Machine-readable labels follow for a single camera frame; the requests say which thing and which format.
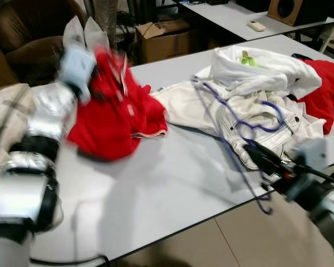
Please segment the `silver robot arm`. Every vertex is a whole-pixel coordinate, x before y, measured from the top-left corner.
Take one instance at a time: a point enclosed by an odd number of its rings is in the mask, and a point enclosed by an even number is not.
[[[321,172],[326,167],[324,139],[309,140],[296,148],[294,160],[281,160],[276,154],[261,146],[245,145],[252,160],[267,175],[262,187],[273,187],[285,196],[286,201],[296,202],[319,228],[334,250],[334,178]],[[325,179],[320,183],[316,176]]]
[[[91,53],[69,47],[58,82],[34,88],[37,108],[0,168],[0,267],[27,267],[34,234],[52,227],[59,190],[55,160],[76,99],[90,99],[95,64]]]

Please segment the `desk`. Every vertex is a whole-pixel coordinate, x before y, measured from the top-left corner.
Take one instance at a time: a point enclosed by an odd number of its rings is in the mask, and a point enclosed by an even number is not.
[[[333,18],[328,18],[325,22],[323,21],[291,27],[280,21],[276,21],[273,18],[267,17],[267,12],[254,13],[233,2],[229,2],[228,4],[220,4],[217,6],[211,6],[209,4],[189,5],[187,3],[183,3],[182,5],[210,20],[211,22],[214,22],[215,24],[225,28],[229,32],[232,32],[237,36],[245,39],[246,41],[334,23]],[[257,32],[253,30],[247,26],[247,23],[250,21],[257,21],[261,23],[266,27],[266,30],[263,32]]]
[[[242,44],[247,47],[334,61],[285,36]],[[190,76],[206,65],[205,51],[132,68],[154,89]],[[334,127],[327,138],[334,163]],[[258,195],[259,176],[249,173]],[[36,237],[32,256],[46,260],[116,259],[252,199],[219,141],[169,126],[165,138],[143,140],[137,151],[114,163],[92,162],[63,147],[57,162],[65,219]]]

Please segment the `chair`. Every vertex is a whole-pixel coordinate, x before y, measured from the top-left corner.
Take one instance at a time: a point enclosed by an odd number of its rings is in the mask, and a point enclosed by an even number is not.
[[[0,49],[20,82],[54,79],[66,24],[86,18],[74,0],[12,0],[0,7]]]

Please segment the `speaker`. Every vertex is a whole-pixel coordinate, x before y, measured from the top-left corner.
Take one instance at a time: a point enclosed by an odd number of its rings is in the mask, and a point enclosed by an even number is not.
[[[325,21],[334,0],[272,0],[268,16],[290,26]]]

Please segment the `red garment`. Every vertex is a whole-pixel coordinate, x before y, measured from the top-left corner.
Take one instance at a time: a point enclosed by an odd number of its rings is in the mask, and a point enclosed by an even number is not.
[[[334,122],[334,63],[323,60],[305,60],[312,66],[322,78],[322,86],[298,100],[306,104],[308,115],[316,118],[324,118],[324,134],[330,133]]]
[[[163,136],[165,108],[132,77],[126,57],[105,47],[95,51],[97,74],[91,80],[92,99],[78,105],[76,124],[68,140],[85,153],[116,160],[133,153],[141,137]]]

